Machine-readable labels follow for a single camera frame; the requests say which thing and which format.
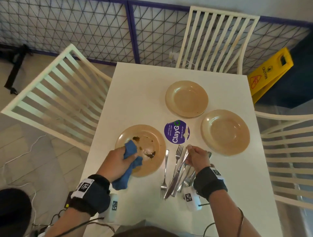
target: caution sign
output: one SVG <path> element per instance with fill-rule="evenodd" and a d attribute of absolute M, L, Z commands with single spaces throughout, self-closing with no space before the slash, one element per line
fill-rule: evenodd
<path fill-rule="evenodd" d="M 291 67 L 293 61 L 287 48 L 283 48 L 248 75 L 255 104 Z"/>

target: beige plate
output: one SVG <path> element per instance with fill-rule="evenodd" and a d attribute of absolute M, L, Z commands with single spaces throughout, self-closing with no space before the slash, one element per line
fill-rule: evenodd
<path fill-rule="evenodd" d="M 208 95 L 195 82 L 178 81 L 170 85 L 165 94 L 168 109 L 183 117 L 195 117 L 202 114 L 208 106 Z"/>
<path fill-rule="evenodd" d="M 227 156 L 243 152 L 250 143 L 246 123 L 237 114 L 224 109 L 213 110 L 205 115 L 201 134 L 210 148 Z"/>
<path fill-rule="evenodd" d="M 115 148 L 124 146 L 129 140 L 134 141 L 138 155 L 143 157 L 142 166 L 133 169 L 132 175 L 143 177 L 155 172 L 165 156 L 166 145 L 162 134 L 149 125 L 134 125 L 122 132 L 115 143 Z M 153 152 L 155 152 L 153 158 L 145 155 Z"/>

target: tabletop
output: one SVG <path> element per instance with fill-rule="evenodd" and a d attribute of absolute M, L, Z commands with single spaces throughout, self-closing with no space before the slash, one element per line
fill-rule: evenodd
<path fill-rule="evenodd" d="M 209 103 L 204 114 L 186 119 L 167 109 L 166 90 L 180 80 L 196 82 L 205 89 Z M 211 163 L 221 172 L 229 195 L 257 231 L 266 237 L 282 236 L 247 76 L 244 75 L 117 63 L 82 179 L 96 173 L 108 152 L 114 149 L 118 136 L 136 124 L 153 126 L 164 135 L 167 123 L 181 119 L 190 128 L 190 137 L 184 147 L 192 144 L 210 150 L 201 137 L 200 124 L 204 115 L 215 109 L 238 114 L 249 128 L 250 144 L 241 154 L 230 157 L 212 152 Z M 170 150 L 166 177 L 169 185 L 178 145 L 164 139 Z M 133 225 L 146 219 L 170 231 L 203 235 L 206 226 L 214 222 L 209 205 L 191 212 L 182 194 L 161 200 L 164 166 L 165 160 L 153 174 L 131 177 L 126 190 L 111 189 L 119 196 L 115 222 Z M 218 236 L 215 226 L 210 227 L 206 235 Z"/>

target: hand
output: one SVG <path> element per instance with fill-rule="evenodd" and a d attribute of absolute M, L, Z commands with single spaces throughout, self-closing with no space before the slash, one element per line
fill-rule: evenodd
<path fill-rule="evenodd" d="M 194 167 L 196 174 L 200 172 L 205 167 L 211 166 L 208 152 L 197 147 L 197 146 L 187 146 L 188 157 L 186 164 Z"/>
<path fill-rule="evenodd" d="M 123 159 L 124 153 L 124 146 L 110 151 L 96 174 L 102 175 L 109 180 L 110 183 L 120 178 L 138 156 L 138 154 L 135 153 Z"/>

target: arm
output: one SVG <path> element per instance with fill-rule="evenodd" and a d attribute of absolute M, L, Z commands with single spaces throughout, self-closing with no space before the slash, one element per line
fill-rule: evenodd
<path fill-rule="evenodd" d="M 137 153 L 131 155 L 130 157 L 123 159 L 125 153 L 125 147 L 117 148 L 113 151 L 110 151 L 104 162 L 100 166 L 98 172 L 96 174 L 100 175 L 100 179 L 102 182 L 106 182 L 103 185 L 104 188 L 109 191 L 109 184 L 112 181 L 120 178 L 125 171 L 129 168 L 130 164 L 136 159 Z M 77 206 L 74 205 L 73 200 L 69 205 L 69 208 L 65 211 L 64 215 L 48 230 L 46 237 L 55 237 L 59 234 L 62 234 L 69 229 L 76 227 L 90 219 L 93 216 L 91 213 L 96 213 L 96 210 L 93 210 L 91 206 L 87 203 L 84 203 L 82 200 L 80 202 L 80 210 L 87 210 L 87 212 L 77 210 Z M 82 227 L 64 235 L 66 237 L 80 237 L 83 236 L 87 225 L 83 225 Z"/>
<path fill-rule="evenodd" d="M 224 182 L 207 176 L 212 171 L 206 167 L 214 167 L 210 164 L 207 151 L 190 145 L 187 149 L 189 155 L 186 163 L 193 166 L 197 174 L 194 187 L 202 197 L 209 201 L 218 235 L 220 237 L 260 237 L 246 218 L 242 222 L 242 214 L 228 195 Z"/>

